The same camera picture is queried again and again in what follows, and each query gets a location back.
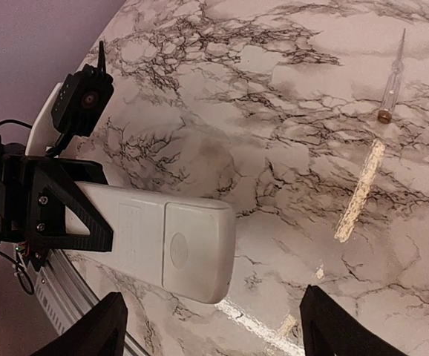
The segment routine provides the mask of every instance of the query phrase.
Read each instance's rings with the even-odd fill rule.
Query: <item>screw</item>
[[[38,199],[38,202],[39,202],[41,205],[47,205],[47,204],[48,204],[48,198],[47,198],[47,197],[45,197],[45,196],[42,196],[42,197],[40,197],[40,198]]]

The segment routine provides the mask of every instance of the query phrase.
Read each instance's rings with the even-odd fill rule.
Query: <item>black 3d-printed bracket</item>
[[[120,293],[109,293],[63,335],[31,356],[122,356],[128,311]]]
[[[24,237],[37,271],[51,248],[101,252],[112,249],[112,228],[75,181],[107,184],[99,163],[4,156],[0,231],[7,240],[12,240],[12,236]],[[66,208],[88,228],[88,236],[66,233]]]
[[[348,314],[317,286],[301,302],[306,356],[406,356]]]

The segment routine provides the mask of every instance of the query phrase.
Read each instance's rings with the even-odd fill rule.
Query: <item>camera lens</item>
[[[91,109],[97,105],[99,94],[95,91],[90,91],[82,96],[81,105],[84,109]]]

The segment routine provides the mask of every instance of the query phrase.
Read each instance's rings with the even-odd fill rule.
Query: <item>white plastic device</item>
[[[44,156],[58,138],[51,108],[58,84],[38,115],[25,154]],[[235,214],[218,200],[173,197],[137,189],[78,182],[114,230],[111,252],[79,253],[201,303],[217,303],[229,289],[235,258]],[[69,209],[66,230],[87,234]]]

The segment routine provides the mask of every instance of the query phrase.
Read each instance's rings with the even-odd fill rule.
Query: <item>brass cap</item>
[[[393,119],[393,115],[388,110],[381,109],[378,111],[378,121],[382,124],[389,124]]]

